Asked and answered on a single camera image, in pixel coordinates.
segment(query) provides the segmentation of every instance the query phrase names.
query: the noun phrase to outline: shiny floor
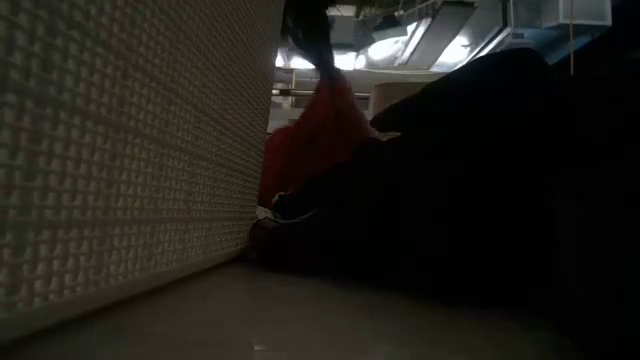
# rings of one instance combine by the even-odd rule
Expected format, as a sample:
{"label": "shiny floor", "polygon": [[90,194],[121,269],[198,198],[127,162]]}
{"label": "shiny floor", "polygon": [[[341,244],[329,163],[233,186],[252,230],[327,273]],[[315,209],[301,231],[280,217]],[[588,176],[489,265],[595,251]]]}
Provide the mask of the shiny floor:
{"label": "shiny floor", "polygon": [[0,351],[10,359],[563,359],[540,324],[230,264]]}

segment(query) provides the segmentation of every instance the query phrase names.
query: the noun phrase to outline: grid pattern panel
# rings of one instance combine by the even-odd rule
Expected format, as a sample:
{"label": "grid pattern panel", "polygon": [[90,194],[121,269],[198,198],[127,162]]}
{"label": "grid pattern panel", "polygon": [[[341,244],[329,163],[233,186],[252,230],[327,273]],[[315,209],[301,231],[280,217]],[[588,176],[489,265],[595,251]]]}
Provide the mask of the grid pattern panel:
{"label": "grid pattern panel", "polygon": [[0,321],[245,245],[281,10],[0,0]]}

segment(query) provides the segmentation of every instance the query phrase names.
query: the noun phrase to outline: red fabric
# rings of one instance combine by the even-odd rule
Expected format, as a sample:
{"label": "red fabric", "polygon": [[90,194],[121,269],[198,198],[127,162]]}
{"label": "red fabric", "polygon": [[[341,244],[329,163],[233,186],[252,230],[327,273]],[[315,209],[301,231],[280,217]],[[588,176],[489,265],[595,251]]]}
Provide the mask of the red fabric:
{"label": "red fabric", "polygon": [[309,176],[348,159],[369,135],[349,82],[320,80],[300,119],[267,139],[259,204],[271,207],[277,194],[295,190]]}

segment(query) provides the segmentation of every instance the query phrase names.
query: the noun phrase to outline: floor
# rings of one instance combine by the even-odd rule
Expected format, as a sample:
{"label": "floor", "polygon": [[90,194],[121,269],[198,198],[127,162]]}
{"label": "floor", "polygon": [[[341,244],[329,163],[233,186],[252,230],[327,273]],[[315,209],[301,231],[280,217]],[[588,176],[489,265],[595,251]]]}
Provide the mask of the floor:
{"label": "floor", "polygon": [[530,321],[230,264],[23,339],[0,357],[561,359],[566,349]]}

